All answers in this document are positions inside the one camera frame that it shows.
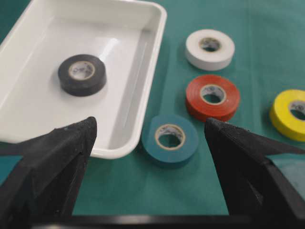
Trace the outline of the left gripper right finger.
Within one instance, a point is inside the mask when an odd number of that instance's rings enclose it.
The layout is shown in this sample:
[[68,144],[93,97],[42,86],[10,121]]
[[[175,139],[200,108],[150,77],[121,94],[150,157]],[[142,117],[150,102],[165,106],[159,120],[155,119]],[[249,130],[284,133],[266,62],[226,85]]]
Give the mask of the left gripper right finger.
[[303,221],[305,201],[268,156],[304,150],[207,118],[204,134],[231,215]]

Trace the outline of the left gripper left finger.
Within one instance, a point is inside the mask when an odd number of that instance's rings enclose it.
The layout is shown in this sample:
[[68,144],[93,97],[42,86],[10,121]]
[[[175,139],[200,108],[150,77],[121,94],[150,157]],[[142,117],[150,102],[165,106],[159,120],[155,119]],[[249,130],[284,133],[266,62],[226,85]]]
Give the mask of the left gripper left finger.
[[1,223],[70,216],[96,136],[96,119],[89,117],[1,147],[1,156],[21,157],[0,186]]

